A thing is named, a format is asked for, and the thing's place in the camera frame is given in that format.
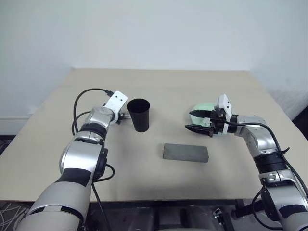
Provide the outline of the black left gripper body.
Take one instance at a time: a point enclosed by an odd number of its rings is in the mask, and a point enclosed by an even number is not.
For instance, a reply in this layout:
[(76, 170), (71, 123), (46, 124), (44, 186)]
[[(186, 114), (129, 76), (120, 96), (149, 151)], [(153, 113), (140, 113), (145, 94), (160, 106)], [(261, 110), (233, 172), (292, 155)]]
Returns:
[(123, 112), (120, 112), (118, 114), (118, 120), (117, 120), (117, 124), (121, 124), (121, 122), (125, 119), (131, 119), (131, 116), (130, 114), (126, 114), (126, 113), (123, 113)]

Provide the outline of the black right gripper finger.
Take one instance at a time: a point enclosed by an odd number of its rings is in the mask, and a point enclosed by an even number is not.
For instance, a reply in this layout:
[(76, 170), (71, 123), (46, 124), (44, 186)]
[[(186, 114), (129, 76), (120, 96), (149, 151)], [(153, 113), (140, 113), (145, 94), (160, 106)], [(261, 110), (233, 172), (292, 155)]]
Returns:
[(212, 136), (212, 131), (208, 127), (203, 127), (201, 125), (196, 125), (196, 124), (190, 124), (190, 125), (185, 125), (185, 128), (188, 129), (189, 131), (192, 131), (198, 134)]
[(209, 110), (193, 110), (189, 112), (190, 115), (198, 118), (210, 118), (212, 111)]

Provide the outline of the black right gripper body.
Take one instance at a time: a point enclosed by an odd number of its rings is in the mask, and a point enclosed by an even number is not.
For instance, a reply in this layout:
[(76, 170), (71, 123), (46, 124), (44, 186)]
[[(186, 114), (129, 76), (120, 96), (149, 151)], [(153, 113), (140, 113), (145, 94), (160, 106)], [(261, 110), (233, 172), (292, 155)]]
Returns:
[(210, 132), (209, 136), (212, 138), (216, 134), (227, 134), (228, 124), (226, 123), (226, 113), (224, 109), (215, 107), (210, 112)]

